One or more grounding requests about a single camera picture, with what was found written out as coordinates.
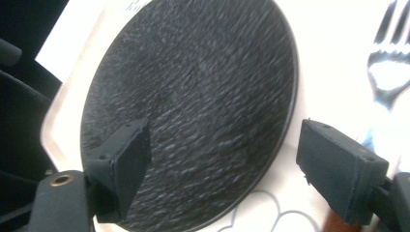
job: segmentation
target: black plate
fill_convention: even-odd
[[[100,63],[81,125],[84,159],[146,117],[152,159],[133,231],[201,228],[235,207],[274,160],[289,125],[297,56],[271,0],[155,0]]]

